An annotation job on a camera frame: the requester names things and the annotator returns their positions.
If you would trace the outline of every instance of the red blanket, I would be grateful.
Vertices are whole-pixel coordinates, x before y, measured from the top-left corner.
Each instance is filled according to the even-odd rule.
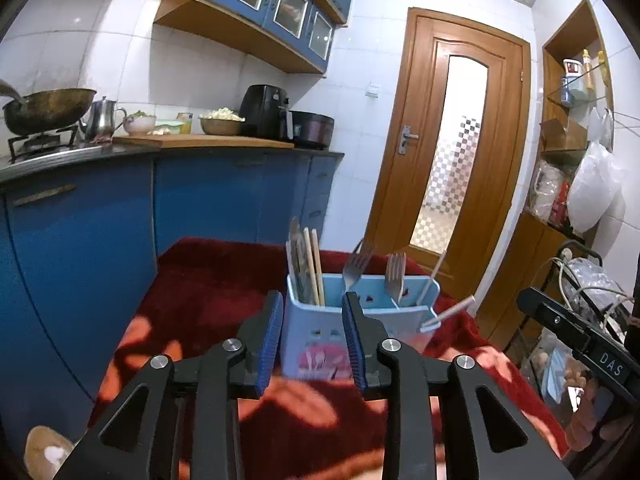
[[[322,270],[341,272],[347,255],[322,251]],[[386,259],[372,258],[367,274],[384,274]],[[236,334],[242,320],[262,307],[270,289],[285,294],[283,247],[185,238],[159,259],[159,272],[127,328],[104,378],[92,422],[150,356],[174,360],[204,353]],[[407,262],[407,274],[423,274]],[[455,300],[441,294],[436,311]],[[553,416],[501,352],[481,338],[466,313],[446,320],[425,355],[451,361],[473,356],[494,378],[558,454],[567,450]],[[431,399],[436,440],[437,398]],[[261,400],[239,402],[242,455],[247,480],[347,479],[382,467],[386,404],[364,402],[351,381],[302,383],[274,376]],[[188,477],[190,423],[181,478]],[[441,462],[444,449],[436,448]]]

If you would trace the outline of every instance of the gas stove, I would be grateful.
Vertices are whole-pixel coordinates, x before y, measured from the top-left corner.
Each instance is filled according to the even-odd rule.
[[[71,132],[69,142],[62,142],[60,139],[60,133]],[[55,132],[42,132],[31,136],[18,136],[11,137],[9,142],[9,151],[11,153],[11,162],[17,162],[18,160],[28,160],[30,158],[50,153],[60,148],[71,148],[78,134],[78,125],[73,124],[66,128],[60,128]],[[22,144],[16,149],[14,144],[22,142]]]

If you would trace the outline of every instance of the ceramic bowl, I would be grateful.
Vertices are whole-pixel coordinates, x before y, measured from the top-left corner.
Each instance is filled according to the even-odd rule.
[[[156,116],[126,117],[122,123],[124,130],[129,135],[146,135],[156,126]]]

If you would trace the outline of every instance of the white tile wall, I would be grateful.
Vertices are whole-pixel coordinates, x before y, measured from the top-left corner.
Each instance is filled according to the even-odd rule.
[[[337,170],[321,245],[351,251],[364,234],[373,192],[380,172],[386,136],[394,105],[409,7],[457,14],[491,25],[531,43],[532,104],[527,151],[514,202],[494,258],[483,283],[491,283],[510,241],[524,204],[532,172],[532,152],[537,143],[540,110],[536,35],[531,9],[514,0],[353,0],[348,26],[335,34],[326,79],[290,76],[289,93],[294,108],[318,106],[316,96],[337,95],[332,149],[346,154]],[[364,95],[369,84],[380,85],[380,96]]]
[[[536,0],[533,19],[539,49],[573,12],[581,0]],[[640,59],[622,28],[602,0],[589,0],[600,27],[609,56],[614,110],[640,118]],[[640,251],[640,126],[617,115],[613,152],[627,170],[622,192],[616,196],[598,226],[593,248],[604,256],[604,266],[611,277],[633,292]]]
[[[29,0],[0,43],[0,77],[22,94],[87,87],[165,118],[238,108],[246,87],[286,86],[277,68],[225,45],[153,25],[160,0]],[[338,96],[319,93],[337,106]],[[7,99],[0,100],[0,105]],[[335,109],[324,104],[329,115]],[[0,155],[12,136],[0,121]],[[201,132],[194,121],[194,132]]]

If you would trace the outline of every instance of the basket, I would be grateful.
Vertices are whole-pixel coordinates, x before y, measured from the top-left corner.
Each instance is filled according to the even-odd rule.
[[[415,304],[428,276],[407,276],[404,295],[396,308],[385,292],[385,277],[365,275],[353,287],[360,299],[364,314],[379,319],[389,337],[410,344],[422,353],[433,332],[440,327],[435,323],[428,332],[421,333],[422,323],[436,317],[433,305],[440,294],[435,280],[420,306]],[[330,380],[351,377],[349,354],[342,328],[344,282],[341,274],[324,274],[325,303],[315,306],[300,303],[292,294],[291,280],[287,277],[287,299],[280,343],[280,361],[285,377],[299,380]]]

